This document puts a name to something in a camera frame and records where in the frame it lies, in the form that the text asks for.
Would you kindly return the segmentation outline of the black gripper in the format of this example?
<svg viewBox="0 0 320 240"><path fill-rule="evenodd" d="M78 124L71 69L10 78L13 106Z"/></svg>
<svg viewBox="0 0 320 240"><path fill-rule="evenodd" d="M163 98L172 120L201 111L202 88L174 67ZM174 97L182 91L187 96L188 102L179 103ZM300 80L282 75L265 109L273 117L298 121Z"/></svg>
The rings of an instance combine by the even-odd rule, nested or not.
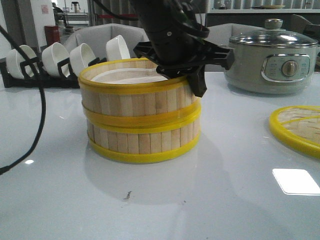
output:
<svg viewBox="0 0 320 240"><path fill-rule="evenodd" d="M220 65L229 70L235 61L234 51L231 48L206 40L202 43L196 41L192 51L175 62L161 60L150 41L138 43L133 51L138 58L145 57L156 64L156 72L168 79L186 75L196 97L203 97L207 91L205 65Z"/></svg>

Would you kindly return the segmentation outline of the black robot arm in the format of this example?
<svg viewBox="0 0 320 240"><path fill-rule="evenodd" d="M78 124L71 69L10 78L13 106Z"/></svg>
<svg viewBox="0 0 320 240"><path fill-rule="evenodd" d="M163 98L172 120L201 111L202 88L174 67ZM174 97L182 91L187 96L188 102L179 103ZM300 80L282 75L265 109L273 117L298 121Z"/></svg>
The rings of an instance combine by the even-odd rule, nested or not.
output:
<svg viewBox="0 0 320 240"><path fill-rule="evenodd" d="M149 39L133 51L155 63L158 74L168 79L185 76L194 95L202 97L207 90L205 66L231 68L233 50L205 40L210 31L197 22L189 1L132 0L130 4Z"/></svg>

